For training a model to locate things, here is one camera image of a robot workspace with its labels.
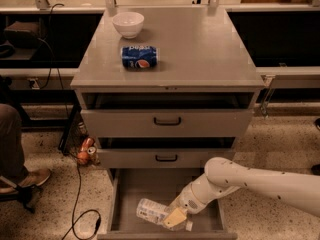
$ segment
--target countertop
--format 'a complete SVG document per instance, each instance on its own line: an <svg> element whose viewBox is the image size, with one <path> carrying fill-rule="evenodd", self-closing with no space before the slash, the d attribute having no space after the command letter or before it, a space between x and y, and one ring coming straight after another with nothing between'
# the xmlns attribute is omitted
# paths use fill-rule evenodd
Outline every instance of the countertop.
<svg viewBox="0 0 320 240"><path fill-rule="evenodd" d="M145 17L142 32L124 39L112 25L121 11ZM160 50L156 67L127 70L122 46L152 45ZM249 54L225 8L149 7L107 9L71 83L79 87L214 86L261 87Z"/></svg>

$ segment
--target black handle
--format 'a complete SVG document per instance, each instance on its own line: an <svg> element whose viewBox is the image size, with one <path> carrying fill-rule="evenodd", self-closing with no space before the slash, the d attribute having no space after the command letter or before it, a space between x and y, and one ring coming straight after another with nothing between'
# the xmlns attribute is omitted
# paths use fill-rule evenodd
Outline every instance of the black handle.
<svg viewBox="0 0 320 240"><path fill-rule="evenodd" d="M153 118L153 122L155 125L158 126L177 126L181 124L181 117L179 116L177 120L175 121L169 121L169 120L159 120L156 117Z"/></svg>
<svg viewBox="0 0 320 240"><path fill-rule="evenodd" d="M156 160L157 162L175 162L178 160L178 155L174 155L173 157L169 157L169 156L161 157L156 155Z"/></svg>

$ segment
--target speckled concrete floor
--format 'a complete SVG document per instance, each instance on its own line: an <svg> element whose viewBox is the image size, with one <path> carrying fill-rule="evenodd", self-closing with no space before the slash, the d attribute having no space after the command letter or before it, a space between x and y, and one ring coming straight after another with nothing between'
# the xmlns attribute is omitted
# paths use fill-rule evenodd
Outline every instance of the speckled concrete floor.
<svg viewBox="0 0 320 240"><path fill-rule="evenodd" d="M313 122L320 104L298 104L290 108L269 107L269 118L256 113L238 143L234 161L250 167L310 173L320 163L320 131ZM73 159L57 150L61 132L26 132L23 146L26 165L32 170L49 167L53 174L44 186L36 213L16 201L0 203L0 239L61 239L71 226L72 210L79 186ZM82 189L75 217L88 209L102 215L99 233L106 233L112 187L107 172L82 167ZM238 190L221 200L228 230L239 240L318 240L320 219L255 193ZM79 237L89 237L97 216L85 215L76 224ZM72 232L66 239L76 239Z"/></svg>

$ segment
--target person's leg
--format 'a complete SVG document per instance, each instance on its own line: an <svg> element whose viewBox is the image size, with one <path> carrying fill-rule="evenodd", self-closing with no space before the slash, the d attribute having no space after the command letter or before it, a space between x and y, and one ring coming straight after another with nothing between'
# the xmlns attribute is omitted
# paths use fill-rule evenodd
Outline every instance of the person's leg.
<svg viewBox="0 0 320 240"><path fill-rule="evenodd" d="M0 174L16 184L28 175L21 145L21 118L6 104L0 104Z"/></svg>

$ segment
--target white robotic arm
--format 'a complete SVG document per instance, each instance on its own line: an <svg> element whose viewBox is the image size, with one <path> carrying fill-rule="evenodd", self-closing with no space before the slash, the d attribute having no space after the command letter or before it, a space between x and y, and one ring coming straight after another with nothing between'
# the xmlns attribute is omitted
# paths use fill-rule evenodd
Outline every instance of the white robotic arm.
<svg viewBox="0 0 320 240"><path fill-rule="evenodd" d="M170 204L162 224L174 228L197 214L211 201L239 188L260 193L320 217L320 177L271 170L252 169L224 158L212 158L205 172L189 183Z"/></svg>

